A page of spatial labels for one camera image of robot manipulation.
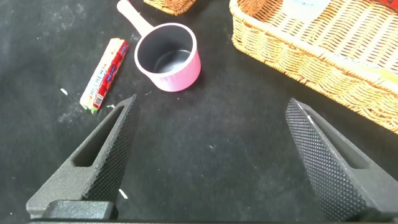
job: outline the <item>wicker basket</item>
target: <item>wicker basket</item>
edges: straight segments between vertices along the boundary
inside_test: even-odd
[[[282,2],[231,0],[234,46],[398,134],[391,72],[398,71],[398,14],[378,1],[331,0],[318,19],[301,22],[282,12]]]
[[[144,0],[145,3],[175,16],[186,12],[195,1],[196,0]]]

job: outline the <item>red candy wrapper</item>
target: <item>red candy wrapper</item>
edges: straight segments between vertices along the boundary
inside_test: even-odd
[[[109,41],[105,53],[80,98],[80,104],[86,110],[89,109],[92,113],[99,110],[128,50],[129,44],[125,40],[113,38]]]

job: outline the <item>pink handle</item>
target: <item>pink handle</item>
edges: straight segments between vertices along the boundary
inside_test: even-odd
[[[127,18],[138,30],[142,37],[145,37],[154,27],[150,25],[131,5],[129,0],[120,0],[117,5],[118,11]]]

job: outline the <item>pink cup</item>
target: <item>pink cup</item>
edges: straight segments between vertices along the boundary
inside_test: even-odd
[[[118,2],[118,11],[142,36],[134,52],[138,69],[164,91],[180,91],[192,85],[201,68],[192,30],[178,23],[153,27],[128,0]]]

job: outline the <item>black table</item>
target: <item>black table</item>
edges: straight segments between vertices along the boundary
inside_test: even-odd
[[[120,218],[323,220],[285,122],[291,97],[398,179],[398,136],[238,52],[227,0],[198,1],[179,17],[132,1],[151,24],[179,22],[197,35],[201,75],[179,93],[158,90],[138,71],[140,37],[116,3],[0,2],[1,223],[27,220],[26,201],[111,111],[106,106],[134,93],[142,116]],[[76,101],[113,37],[131,49],[92,115]]]

